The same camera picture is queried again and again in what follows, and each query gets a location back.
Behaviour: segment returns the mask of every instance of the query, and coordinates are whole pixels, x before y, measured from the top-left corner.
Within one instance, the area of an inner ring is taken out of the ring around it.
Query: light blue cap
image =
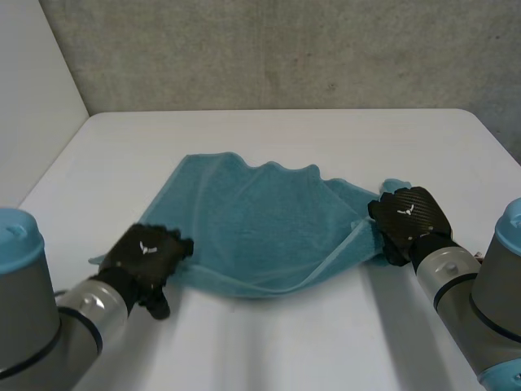
[[[511,252],[521,256],[521,198],[510,202],[497,221],[496,237]]]
[[[478,375],[488,391],[521,391],[521,358],[502,362]]]
[[[0,208],[0,275],[22,269],[43,251],[43,237],[33,216]]]

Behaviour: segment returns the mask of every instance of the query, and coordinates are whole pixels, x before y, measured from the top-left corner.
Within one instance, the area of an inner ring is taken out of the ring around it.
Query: black ring
[[[38,361],[42,360],[47,354],[49,354],[52,349],[55,348],[56,344],[59,341],[59,337],[61,335],[62,330],[62,322],[59,321],[58,330],[55,333],[55,336],[52,337],[52,340],[44,346],[42,350],[29,357],[27,360],[20,362],[13,367],[9,367],[7,369],[0,369],[0,380],[4,380],[8,377],[14,376],[22,371],[25,371],[27,368],[36,364]]]
[[[98,355],[100,355],[101,351],[103,350],[103,339],[101,337],[101,334],[99,333],[98,328],[94,325],[94,323],[92,323],[92,320],[87,318],[80,311],[74,310],[69,307],[58,307],[58,312],[60,312],[61,314],[66,314],[66,315],[72,316],[73,318],[76,318],[85,327],[87,327],[87,329],[90,331],[90,334],[92,334],[92,337],[94,338],[94,342],[96,342],[96,348],[98,349]]]
[[[487,317],[481,310],[478,308],[478,306],[474,303],[474,299],[472,298],[472,295],[469,296],[469,300],[471,302],[471,308],[474,312],[475,316],[479,318],[481,322],[485,324],[488,328],[494,330],[497,334],[500,336],[504,336],[505,338],[508,338],[509,340],[512,340],[514,342],[519,342],[521,344],[521,336],[517,335],[514,332],[509,332],[505,328],[501,327],[500,325],[494,323],[491,319]]]
[[[441,289],[434,296],[434,309],[436,310],[436,312],[438,311],[438,304],[440,303],[441,297],[443,297],[443,295],[445,293],[447,293],[450,288],[458,285],[459,283],[463,283],[465,281],[475,279],[477,276],[478,276],[477,273],[469,273],[468,275],[459,275],[458,277],[456,277],[455,279],[451,279],[443,287],[441,287]]]

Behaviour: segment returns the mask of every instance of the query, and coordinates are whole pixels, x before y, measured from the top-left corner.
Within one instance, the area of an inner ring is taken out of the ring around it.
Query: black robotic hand
[[[392,265],[403,266],[411,260],[414,263],[414,258],[421,257],[421,254],[415,256],[418,251],[455,245],[449,221],[431,193],[422,187],[383,193],[380,201],[371,201],[368,208],[382,232],[383,253]]]
[[[123,296],[129,313],[137,302],[155,319],[165,319],[170,308],[163,287],[193,251],[194,242],[181,239],[179,230],[134,224],[105,256],[94,279],[111,284]]]

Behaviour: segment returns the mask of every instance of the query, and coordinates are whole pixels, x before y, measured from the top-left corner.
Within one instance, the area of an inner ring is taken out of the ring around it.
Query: white table
[[[455,239],[484,251],[521,169],[469,112],[129,112],[91,117],[22,204],[38,221],[55,289],[95,268],[186,154],[233,151],[250,165],[317,164],[371,191],[400,178],[431,191]],[[481,389],[410,267],[359,266],[307,292],[235,301],[167,289],[174,316],[142,309],[123,346],[79,390]]]

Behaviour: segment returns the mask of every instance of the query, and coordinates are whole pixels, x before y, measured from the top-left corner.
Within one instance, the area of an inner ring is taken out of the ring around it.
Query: gray wall
[[[521,161],[520,0],[41,0],[91,114],[464,108]]]

